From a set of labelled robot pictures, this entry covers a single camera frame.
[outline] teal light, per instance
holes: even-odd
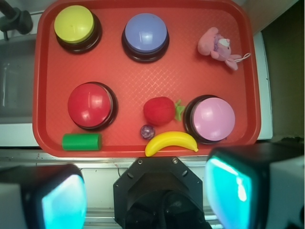
[[[86,210],[86,188],[79,175],[71,175],[42,198],[46,229],[81,229]]]
[[[213,156],[205,166],[205,190],[226,229],[249,229],[252,182],[249,176]]]

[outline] toy banana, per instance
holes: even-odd
[[[167,146],[181,146],[195,152],[198,151],[197,142],[187,133],[169,131],[155,136],[145,148],[145,155],[152,156]]]

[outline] red button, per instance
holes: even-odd
[[[111,106],[108,92],[94,83],[78,86],[68,100],[68,112],[71,119],[84,128],[101,125],[108,118]]]

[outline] strawberry toy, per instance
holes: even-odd
[[[175,104],[167,97],[150,99],[144,104],[144,117],[148,123],[153,125],[165,125],[174,118],[181,121],[181,114],[185,106],[181,106],[180,103],[181,100]]]

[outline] green cylinder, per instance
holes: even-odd
[[[101,147],[101,134],[65,134],[62,138],[62,148],[66,151],[93,151]]]

